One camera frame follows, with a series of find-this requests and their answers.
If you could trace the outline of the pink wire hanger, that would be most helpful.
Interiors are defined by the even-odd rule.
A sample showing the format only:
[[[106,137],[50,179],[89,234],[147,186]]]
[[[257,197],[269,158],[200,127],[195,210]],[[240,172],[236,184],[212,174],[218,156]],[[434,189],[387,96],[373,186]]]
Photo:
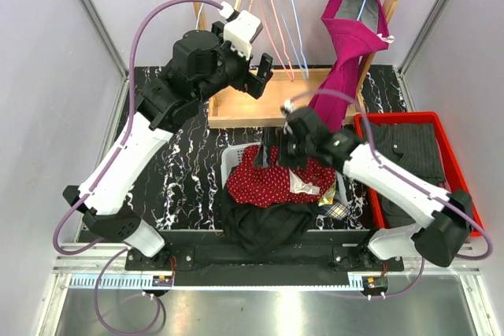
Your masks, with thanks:
[[[287,52],[287,46],[284,39],[283,29],[280,26],[280,20],[276,11],[274,0],[258,0],[263,25],[268,36],[273,52],[283,69],[283,73],[290,82],[295,79],[295,72],[291,59]]]

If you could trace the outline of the black skirt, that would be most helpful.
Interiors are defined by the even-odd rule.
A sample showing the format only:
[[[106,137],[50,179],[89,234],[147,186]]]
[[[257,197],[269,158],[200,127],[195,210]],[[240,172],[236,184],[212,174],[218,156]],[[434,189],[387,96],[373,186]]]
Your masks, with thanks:
[[[220,219],[224,236],[254,257],[271,253],[284,242],[308,231],[318,206],[314,203],[280,203],[260,208],[236,202],[224,190]]]

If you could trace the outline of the lemon print skirt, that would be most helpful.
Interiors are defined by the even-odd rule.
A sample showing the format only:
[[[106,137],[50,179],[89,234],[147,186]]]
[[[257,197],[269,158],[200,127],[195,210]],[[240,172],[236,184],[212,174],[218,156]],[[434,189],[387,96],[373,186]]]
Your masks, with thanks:
[[[335,194],[336,194],[335,186],[330,186],[326,190],[326,192],[319,198],[318,205],[319,206],[332,205],[334,203]]]

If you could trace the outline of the navy plaid skirt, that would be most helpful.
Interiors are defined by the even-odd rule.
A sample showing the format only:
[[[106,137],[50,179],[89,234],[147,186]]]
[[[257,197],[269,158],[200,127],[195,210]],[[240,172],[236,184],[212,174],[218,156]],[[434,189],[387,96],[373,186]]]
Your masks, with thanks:
[[[336,201],[331,204],[322,204],[318,207],[318,214],[323,217],[328,217],[334,220],[345,220],[349,214],[350,210],[347,205]]]

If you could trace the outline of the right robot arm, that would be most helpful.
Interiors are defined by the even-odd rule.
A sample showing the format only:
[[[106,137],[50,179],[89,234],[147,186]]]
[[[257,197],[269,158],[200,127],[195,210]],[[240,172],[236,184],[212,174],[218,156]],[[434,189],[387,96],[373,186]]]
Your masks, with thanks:
[[[358,263],[375,270],[393,257],[423,257],[450,266],[472,231],[472,198],[425,182],[376,152],[345,128],[330,132],[310,107],[283,105],[281,132],[289,158],[313,158],[319,164],[365,184],[404,210],[410,225],[372,231],[358,250]]]

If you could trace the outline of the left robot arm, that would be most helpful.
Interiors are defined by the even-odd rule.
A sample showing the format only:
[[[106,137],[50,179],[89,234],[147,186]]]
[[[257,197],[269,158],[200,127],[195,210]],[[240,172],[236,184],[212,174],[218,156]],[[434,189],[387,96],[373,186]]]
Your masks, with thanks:
[[[226,87],[258,99],[272,78],[272,57],[262,54],[250,72],[252,43],[261,21],[247,11],[210,31],[186,32],[172,48],[172,59],[139,94],[135,113],[91,176],[67,186],[64,199],[83,215],[87,227],[110,242],[140,251],[154,270],[164,268],[170,251],[159,232],[123,206],[124,198],[154,154],[191,118],[201,103]]]

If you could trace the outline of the wooden clothes rack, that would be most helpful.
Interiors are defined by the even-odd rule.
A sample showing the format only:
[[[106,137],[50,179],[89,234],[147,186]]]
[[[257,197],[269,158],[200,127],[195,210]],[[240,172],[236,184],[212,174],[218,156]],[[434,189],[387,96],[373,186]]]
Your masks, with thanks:
[[[392,15],[397,7],[399,0],[385,0],[384,11],[387,22],[390,22]],[[361,109],[364,106],[364,100],[361,95],[362,84],[367,70],[372,64],[375,54],[364,56],[363,61],[359,64],[358,81],[355,94],[355,101],[350,100],[350,104],[346,108],[346,113],[343,118],[343,124],[353,123],[354,116],[358,114],[358,109],[355,104]],[[283,122],[283,117],[274,101],[283,101],[289,98],[294,98],[300,95],[297,100],[291,100],[296,105],[308,105],[309,100],[313,97],[314,91],[318,89],[322,83],[322,79],[329,73],[328,68],[309,68],[309,78],[296,79],[296,74],[301,75],[302,70],[293,69],[273,70],[273,77],[269,81],[272,88],[268,87],[265,90],[266,98],[253,100],[252,97],[245,94],[238,94],[232,90],[223,90],[217,95],[214,95],[209,100],[208,105],[208,123],[210,128],[225,129],[235,127],[276,127]]]

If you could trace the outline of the dark striped clothes in crate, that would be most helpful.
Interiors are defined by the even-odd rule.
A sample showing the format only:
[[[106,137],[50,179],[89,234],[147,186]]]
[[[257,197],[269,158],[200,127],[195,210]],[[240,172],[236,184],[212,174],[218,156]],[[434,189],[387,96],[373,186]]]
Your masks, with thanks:
[[[446,176],[432,124],[372,124],[374,145],[379,153],[399,167],[435,186]]]

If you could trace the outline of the red plastic crate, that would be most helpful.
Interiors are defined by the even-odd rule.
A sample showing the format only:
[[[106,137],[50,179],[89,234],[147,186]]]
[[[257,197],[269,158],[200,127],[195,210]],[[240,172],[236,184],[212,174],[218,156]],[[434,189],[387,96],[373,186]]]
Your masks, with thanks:
[[[359,146],[353,158],[346,163],[344,173],[369,188],[369,200],[374,224],[378,228],[394,228],[414,223],[406,211],[391,202],[393,198],[406,199],[419,191],[398,179],[381,165],[396,171],[404,169],[450,193],[467,192],[464,176],[451,149],[447,135],[436,113],[369,113],[374,146],[379,159],[375,160],[368,146]]]

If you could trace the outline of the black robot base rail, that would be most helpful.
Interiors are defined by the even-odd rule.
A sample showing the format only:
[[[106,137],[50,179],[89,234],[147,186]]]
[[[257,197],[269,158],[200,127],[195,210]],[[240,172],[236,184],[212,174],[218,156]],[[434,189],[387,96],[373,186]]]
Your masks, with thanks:
[[[308,231],[270,252],[249,253],[212,231],[164,231],[167,245],[149,259],[132,250],[128,271],[149,273],[175,269],[175,285],[203,290],[360,290],[363,275],[401,272],[399,257],[381,262],[362,249],[366,231]]]

